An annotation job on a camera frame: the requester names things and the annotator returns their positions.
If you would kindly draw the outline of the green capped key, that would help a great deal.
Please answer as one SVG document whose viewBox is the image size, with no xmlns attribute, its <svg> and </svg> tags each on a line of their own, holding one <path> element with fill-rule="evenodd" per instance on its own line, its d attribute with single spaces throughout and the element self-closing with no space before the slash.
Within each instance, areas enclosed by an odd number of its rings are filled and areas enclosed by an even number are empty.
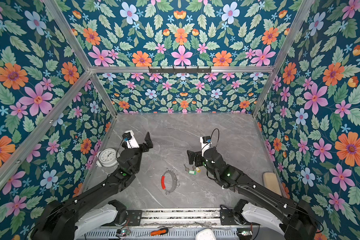
<svg viewBox="0 0 360 240">
<path fill-rule="evenodd" d="M 196 171 L 191 170 L 188 166 L 184 165 L 184 167 L 185 167 L 186 173 L 188 173 L 188 174 L 190 174 L 190 175 L 196 175 L 196 174 L 197 174 Z"/>
</svg>

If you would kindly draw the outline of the metal keyring disc red grip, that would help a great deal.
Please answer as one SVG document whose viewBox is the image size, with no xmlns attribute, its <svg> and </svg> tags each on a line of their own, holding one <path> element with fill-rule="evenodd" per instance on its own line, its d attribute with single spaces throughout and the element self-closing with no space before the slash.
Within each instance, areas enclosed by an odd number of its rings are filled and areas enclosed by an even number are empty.
<svg viewBox="0 0 360 240">
<path fill-rule="evenodd" d="M 178 187 L 180 182 L 178 174 L 175 169 L 167 169 L 161 176 L 161 187 L 166 195 L 173 193 Z"/>
</svg>

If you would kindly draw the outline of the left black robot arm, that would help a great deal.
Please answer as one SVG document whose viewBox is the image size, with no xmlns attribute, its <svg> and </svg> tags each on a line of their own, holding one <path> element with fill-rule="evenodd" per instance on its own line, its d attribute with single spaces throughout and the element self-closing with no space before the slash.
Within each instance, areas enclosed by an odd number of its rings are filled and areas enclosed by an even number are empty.
<svg viewBox="0 0 360 240">
<path fill-rule="evenodd" d="M 115 220 L 124 223 L 127 217 L 124 204 L 110 201 L 98 210 L 95 207 L 131 185 L 140 171 L 143 153 L 153 146 L 150 134 L 146 134 L 144 143 L 135 148 L 125 147 L 117 159 L 118 167 L 105 180 L 67 201 L 50 202 L 31 231 L 31 239 L 76 240 Z"/>
</svg>

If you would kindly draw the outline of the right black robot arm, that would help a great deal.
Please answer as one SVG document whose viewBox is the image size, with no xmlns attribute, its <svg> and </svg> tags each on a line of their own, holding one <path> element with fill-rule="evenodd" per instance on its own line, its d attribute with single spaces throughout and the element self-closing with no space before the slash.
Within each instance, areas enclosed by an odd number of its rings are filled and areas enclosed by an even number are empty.
<svg viewBox="0 0 360 240">
<path fill-rule="evenodd" d="M 237 192 L 246 200 L 233 209 L 238 221 L 256 223 L 282 234 L 286 240 L 312 240 L 320 222 L 314 218 L 309 204 L 285 198 L 251 179 L 240 169 L 226 164 L 216 148 L 187 151 L 189 163 L 204 166 L 207 177 L 222 189 Z"/>
</svg>

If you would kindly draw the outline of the white alarm clock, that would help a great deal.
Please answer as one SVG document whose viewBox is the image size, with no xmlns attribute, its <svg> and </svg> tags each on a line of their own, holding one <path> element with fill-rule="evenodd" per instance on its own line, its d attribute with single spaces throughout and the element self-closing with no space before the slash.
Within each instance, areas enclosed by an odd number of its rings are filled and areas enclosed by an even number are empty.
<svg viewBox="0 0 360 240">
<path fill-rule="evenodd" d="M 110 168 L 118 163 L 119 152 L 113 148 L 104 149 L 97 154 L 96 165 L 101 168 Z"/>
</svg>

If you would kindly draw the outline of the beige sponge block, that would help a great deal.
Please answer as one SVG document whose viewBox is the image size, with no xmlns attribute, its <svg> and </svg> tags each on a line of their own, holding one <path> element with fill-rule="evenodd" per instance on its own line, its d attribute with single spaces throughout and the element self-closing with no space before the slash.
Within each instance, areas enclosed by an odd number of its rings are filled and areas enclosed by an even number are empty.
<svg viewBox="0 0 360 240">
<path fill-rule="evenodd" d="M 264 186 L 268 190 L 270 190 L 280 196 L 283 195 L 281 188 L 280 188 L 278 178 L 275 173 L 271 173 L 271 172 L 263 173 L 263 182 L 264 182 Z"/>
</svg>

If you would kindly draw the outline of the white device front edge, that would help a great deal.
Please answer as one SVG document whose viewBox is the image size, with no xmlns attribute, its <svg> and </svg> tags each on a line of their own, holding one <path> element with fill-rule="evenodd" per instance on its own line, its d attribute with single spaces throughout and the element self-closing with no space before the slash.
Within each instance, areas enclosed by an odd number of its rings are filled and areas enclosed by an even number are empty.
<svg viewBox="0 0 360 240">
<path fill-rule="evenodd" d="M 196 234 L 195 240 L 217 240 L 217 238 L 211 229 L 204 229 Z"/>
</svg>

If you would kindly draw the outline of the right small circuit board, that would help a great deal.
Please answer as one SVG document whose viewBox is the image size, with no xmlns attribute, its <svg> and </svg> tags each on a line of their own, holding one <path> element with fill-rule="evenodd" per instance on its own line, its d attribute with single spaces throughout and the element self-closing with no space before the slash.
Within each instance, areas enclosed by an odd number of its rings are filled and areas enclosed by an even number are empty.
<svg viewBox="0 0 360 240">
<path fill-rule="evenodd" d="M 253 232 L 251 230 L 238 229 L 237 236 L 239 240 L 251 240 L 253 237 Z"/>
</svg>

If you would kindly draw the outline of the small circuit board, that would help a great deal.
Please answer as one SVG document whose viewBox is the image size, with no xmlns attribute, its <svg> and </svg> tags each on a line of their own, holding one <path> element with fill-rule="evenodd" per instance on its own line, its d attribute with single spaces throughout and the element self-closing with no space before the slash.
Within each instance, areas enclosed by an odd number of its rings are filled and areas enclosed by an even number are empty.
<svg viewBox="0 0 360 240">
<path fill-rule="evenodd" d="M 131 234 L 131 231 L 130 230 L 128 230 L 128 229 L 118 229 L 117 231 L 116 231 L 116 236 L 117 237 L 127 237 L 127 236 L 129 236 Z"/>
<path fill-rule="evenodd" d="M 251 240 L 253 237 L 253 232 L 251 230 L 238 229 L 237 236 L 239 240 Z"/>
</svg>

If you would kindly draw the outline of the left small circuit board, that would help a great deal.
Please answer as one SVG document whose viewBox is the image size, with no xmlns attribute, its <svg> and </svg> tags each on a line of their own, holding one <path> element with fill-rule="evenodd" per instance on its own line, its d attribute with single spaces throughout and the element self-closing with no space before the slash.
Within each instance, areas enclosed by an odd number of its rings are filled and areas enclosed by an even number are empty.
<svg viewBox="0 0 360 240">
<path fill-rule="evenodd" d="M 116 236 L 117 237 L 127 237 L 127 236 L 129 236 L 131 234 L 131 231 L 130 230 L 128 230 L 128 229 L 118 229 L 117 231 L 116 231 Z"/>
</svg>

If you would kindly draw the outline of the aluminium front rail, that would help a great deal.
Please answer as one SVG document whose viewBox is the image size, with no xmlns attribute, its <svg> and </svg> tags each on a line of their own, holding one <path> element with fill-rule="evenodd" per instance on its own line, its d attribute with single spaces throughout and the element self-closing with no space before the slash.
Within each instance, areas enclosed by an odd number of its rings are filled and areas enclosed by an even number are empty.
<svg viewBox="0 0 360 240">
<path fill-rule="evenodd" d="M 263 208 L 247 204 L 237 213 L 246 221 L 244 225 L 222 226 L 220 208 L 174 208 L 174 209 L 132 209 L 142 210 L 142 220 L 137 227 L 247 227 L 261 225 L 267 228 L 279 227 L 282 223 L 276 216 Z"/>
</svg>

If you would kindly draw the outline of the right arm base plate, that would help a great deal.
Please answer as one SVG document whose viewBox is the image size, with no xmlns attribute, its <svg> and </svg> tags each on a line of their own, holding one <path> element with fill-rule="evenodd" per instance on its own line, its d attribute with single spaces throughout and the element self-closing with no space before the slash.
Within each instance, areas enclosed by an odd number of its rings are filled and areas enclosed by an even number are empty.
<svg viewBox="0 0 360 240">
<path fill-rule="evenodd" d="M 220 205 L 220 221 L 222 226 L 244 225 L 246 223 L 241 215 L 225 205 Z"/>
</svg>

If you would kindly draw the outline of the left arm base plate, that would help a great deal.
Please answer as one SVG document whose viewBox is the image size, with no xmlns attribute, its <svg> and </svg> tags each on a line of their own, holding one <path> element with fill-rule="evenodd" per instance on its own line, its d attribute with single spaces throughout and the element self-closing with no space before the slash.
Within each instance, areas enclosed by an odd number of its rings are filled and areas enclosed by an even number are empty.
<svg viewBox="0 0 360 240">
<path fill-rule="evenodd" d="M 142 220 L 142 210 L 122 210 L 115 218 L 115 225 L 117 226 L 139 226 Z"/>
</svg>

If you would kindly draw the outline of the black wall hook rack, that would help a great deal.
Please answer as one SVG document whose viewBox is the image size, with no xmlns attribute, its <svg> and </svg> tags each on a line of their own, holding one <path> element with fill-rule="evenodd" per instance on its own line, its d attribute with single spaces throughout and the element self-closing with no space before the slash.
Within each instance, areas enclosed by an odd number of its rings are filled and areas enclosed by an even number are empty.
<svg viewBox="0 0 360 240">
<path fill-rule="evenodd" d="M 148 67 L 151 74 L 209 74 L 212 72 L 211 67 Z"/>
</svg>

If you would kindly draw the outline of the orange handled screwdriver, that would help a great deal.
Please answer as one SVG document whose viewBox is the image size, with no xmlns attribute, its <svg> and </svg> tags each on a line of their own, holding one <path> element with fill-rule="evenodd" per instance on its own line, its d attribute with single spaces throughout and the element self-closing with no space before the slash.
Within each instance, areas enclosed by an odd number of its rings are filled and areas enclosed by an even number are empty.
<svg viewBox="0 0 360 240">
<path fill-rule="evenodd" d="M 168 228 L 161 228 L 155 231 L 150 232 L 150 236 L 162 236 L 162 235 L 166 235 L 169 232 Z"/>
</svg>

